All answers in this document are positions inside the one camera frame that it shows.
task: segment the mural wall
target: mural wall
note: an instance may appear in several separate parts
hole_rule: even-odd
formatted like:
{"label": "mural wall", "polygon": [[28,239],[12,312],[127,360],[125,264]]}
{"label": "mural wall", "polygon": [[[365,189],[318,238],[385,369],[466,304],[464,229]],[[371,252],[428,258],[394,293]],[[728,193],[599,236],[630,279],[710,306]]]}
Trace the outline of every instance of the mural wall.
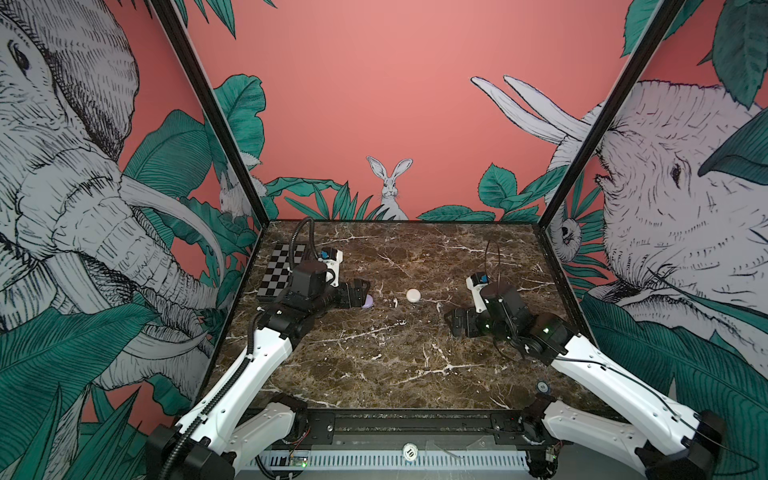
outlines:
{"label": "mural wall", "polygon": [[[141,478],[257,226],[145,5],[8,0],[0,32],[0,478]],[[231,114],[253,84],[217,91]]]}
{"label": "mural wall", "polygon": [[768,3],[684,14],[551,239],[600,347],[728,421],[727,446],[760,468],[725,452],[719,475],[768,478]]}
{"label": "mural wall", "polygon": [[272,218],[523,222],[653,11],[625,44],[630,3],[176,0],[214,86],[263,82],[263,111],[230,125],[241,150],[266,132],[246,163]]}

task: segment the gray floor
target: gray floor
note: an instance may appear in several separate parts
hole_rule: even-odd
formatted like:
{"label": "gray floor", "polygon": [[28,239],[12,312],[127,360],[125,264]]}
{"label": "gray floor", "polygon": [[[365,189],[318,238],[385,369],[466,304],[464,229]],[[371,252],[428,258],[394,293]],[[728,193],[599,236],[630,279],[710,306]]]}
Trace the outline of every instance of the gray floor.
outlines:
{"label": "gray floor", "polygon": [[[266,477],[259,472],[241,472],[237,480],[262,480]],[[357,480],[362,478],[357,472],[305,472],[302,480]],[[532,478],[527,473],[489,473],[489,472],[365,472],[370,480],[527,480]],[[560,453],[556,480],[641,480],[640,473],[621,462],[597,453],[581,445],[568,445]]]}

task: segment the brown marble surface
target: brown marble surface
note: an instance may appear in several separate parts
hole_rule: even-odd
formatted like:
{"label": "brown marble surface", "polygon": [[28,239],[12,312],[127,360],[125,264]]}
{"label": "brown marble surface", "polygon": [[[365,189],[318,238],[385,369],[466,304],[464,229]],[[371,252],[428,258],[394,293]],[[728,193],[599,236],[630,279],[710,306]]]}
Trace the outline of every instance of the brown marble surface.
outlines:
{"label": "brown marble surface", "polygon": [[[258,287],[275,242],[286,242],[296,222],[267,229],[246,293],[224,339],[207,391],[246,345],[256,314]],[[300,241],[306,242],[305,228]],[[538,380],[552,394],[579,409],[604,411],[593,394],[554,369],[523,360],[511,347],[502,358],[488,338],[455,339],[442,314],[471,306],[465,278],[482,271],[487,240],[501,249],[501,272],[518,286],[533,314],[565,308],[532,228],[525,225],[428,223],[317,223],[316,245],[344,252],[341,279],[372,282],[371,309],[333,310],[269,378],[253,406],[275,392],[306,400],[310,407],[520,409],[529,404]],[[490,274],[498,258],[492,243]],[[409,303],[416,288],[422,300]]]}

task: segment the checkerboard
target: checkerboard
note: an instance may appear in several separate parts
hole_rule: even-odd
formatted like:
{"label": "checkerboard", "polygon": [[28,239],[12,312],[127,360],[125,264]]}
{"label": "checkerboard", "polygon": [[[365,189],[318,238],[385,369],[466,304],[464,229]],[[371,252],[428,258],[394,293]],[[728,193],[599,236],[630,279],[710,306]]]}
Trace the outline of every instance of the checkerboard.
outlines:
{"label": "checkerboard", "polygon": [[[290,245],[288,243],[277,243],[275,245],[275,250],[272,251],[270,262],[266,265],[264,276],[261,277],[261,284],[256,293],[259,300],[274,300],[288,284],[288,277],[290,276],[288,271],[289,248]],[[296,263],[301,261],[305,249],[306,244],[298,243],[296,245],[296,251],[293,253],[293,259]]]}

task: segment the animal eye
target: animal eye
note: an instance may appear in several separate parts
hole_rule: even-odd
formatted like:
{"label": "animal eye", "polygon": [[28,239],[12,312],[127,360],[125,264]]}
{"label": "animal eye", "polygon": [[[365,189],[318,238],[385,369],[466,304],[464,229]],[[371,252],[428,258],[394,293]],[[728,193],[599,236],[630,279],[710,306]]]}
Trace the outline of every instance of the animal eye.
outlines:
{"label": "animal eye", "polygon": [[18,44],[14,43],[13,40],[8,42],[8,51],[11,52],[11,56],[13,57],[18,67],[24,74],[26,74],[27,70],[29,70],[29,59],[27,58],[27,55],[24,55],[24,53],[19,49]]}
{"label": "animal eye", "polygon": [[677,188],[680,188],[680,172],[682,170],[680,169],[679,164],[675,164],[674,167],[672,167],[672,171],[670,172],[672,175],[672,180],[674,180],[674,184],[677,185]]}

